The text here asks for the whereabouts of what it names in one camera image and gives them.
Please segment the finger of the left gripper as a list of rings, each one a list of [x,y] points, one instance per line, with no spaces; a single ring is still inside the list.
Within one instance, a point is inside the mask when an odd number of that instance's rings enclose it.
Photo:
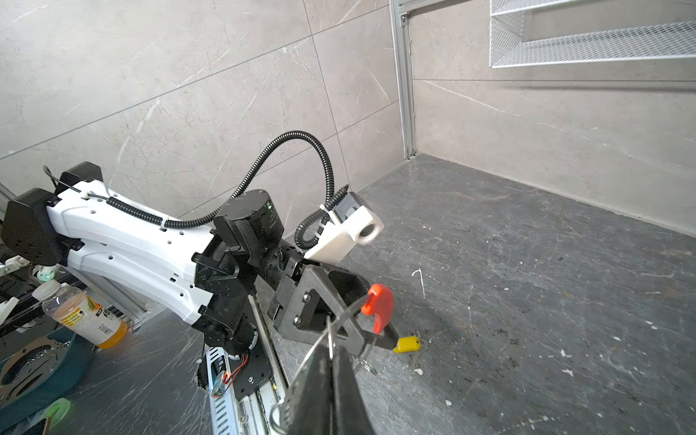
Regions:
[[[342,315],[345,316],[342,325],[335,328],[337,344],[344,347],[353,356],[360,356],[368,344],[388,350],[395,348],[400,336],[390,324],[386,324],[380,333],[362,329],[358,324],[357,315],[360,307],[352,308],[352,305],[367,297],[368,280],[343,268],[326,268],[326,270],[341,306],[337,311],[331,308],[332,321],[336,323]]]
[[[332,320],[333,312],[341,308],[336,290],[326,268],[337,266],[307,266],[295,293],[286,308],[280,326],[273,326],[287,340],[313,344]]]

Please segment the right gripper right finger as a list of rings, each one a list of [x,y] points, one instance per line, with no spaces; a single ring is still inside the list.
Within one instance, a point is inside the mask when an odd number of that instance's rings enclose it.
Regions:
[[[331,433],[375,435],[353,372],[351,356],[342,347],[338,347],[333,353],[331,386]]]

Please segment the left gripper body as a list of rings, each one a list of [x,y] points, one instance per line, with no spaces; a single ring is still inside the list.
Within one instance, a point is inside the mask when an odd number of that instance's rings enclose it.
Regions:
[[[324,264],[304,259],[304,254],[291,244],[280,244],[263,258],[260,277],[275,291],[268,308],[274,326],[280,326],[307,266],[324,269]]]

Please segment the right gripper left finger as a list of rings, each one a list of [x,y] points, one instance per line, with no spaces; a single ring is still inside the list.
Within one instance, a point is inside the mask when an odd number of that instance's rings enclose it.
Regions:
[[[287,434],[329,434],[332,428],[332,362],[326,345],[309,352],[290,384],[282,408]]]

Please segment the metal keyring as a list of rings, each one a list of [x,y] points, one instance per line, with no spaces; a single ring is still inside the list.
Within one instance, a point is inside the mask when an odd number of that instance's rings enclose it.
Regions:
[[[307,352],[286,396],[271,411],[270,424],[282,434],[373,434],[353,359],[338,345],[337,332],[353,319],[364,299],[333,321]]]

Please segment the yellow tagged key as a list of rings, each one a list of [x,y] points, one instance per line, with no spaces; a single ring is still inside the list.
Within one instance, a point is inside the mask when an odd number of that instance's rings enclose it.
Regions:
[[[418,373],[418,375],[423,375],[423,371],[420,364],[420,359],[422,356],[422,341],[418,336],[411,335],[402,337],[397,341],[393,351],[397,355],[408,357],[409,368],[412,372]]]

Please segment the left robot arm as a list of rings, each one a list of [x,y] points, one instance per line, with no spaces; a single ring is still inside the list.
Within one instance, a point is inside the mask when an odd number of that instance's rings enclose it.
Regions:
[[[251,182],[270,155],[304,141],[322,162],[326,198],[295,230],[293,242],[265,190]],[[262,280],[282,337],[311,344],[323,334],[350,355],[368,344],[392,349],[393,294],[340,267],[355,247],[372,243],[382,221],[349,188],[335,186],[330,157],[308,132],[271,141],[231,196],[192,220],[148,211],[108,190],[99,166],[85,161],[11,199],[1,238],[36,266],[66,266],[112,280],[159,303],[203,333],[206,344],[240,355],[254,340],[244,317]]]

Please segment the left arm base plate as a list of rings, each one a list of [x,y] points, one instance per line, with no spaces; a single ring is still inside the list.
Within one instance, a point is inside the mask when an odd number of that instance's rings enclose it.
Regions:
[[[230,381],[234,390],[235,399],[241,401],[257,392],[267,381],[273,377],[271,362],[261,342],[257,328],[253,328],[250,348],[238,355],[228,354],[232,374]],[[210,346],[204,347],[203,357],[199,360],[197,382],[199,388],[208,391],[208,376],[206,364],[206,351]]]

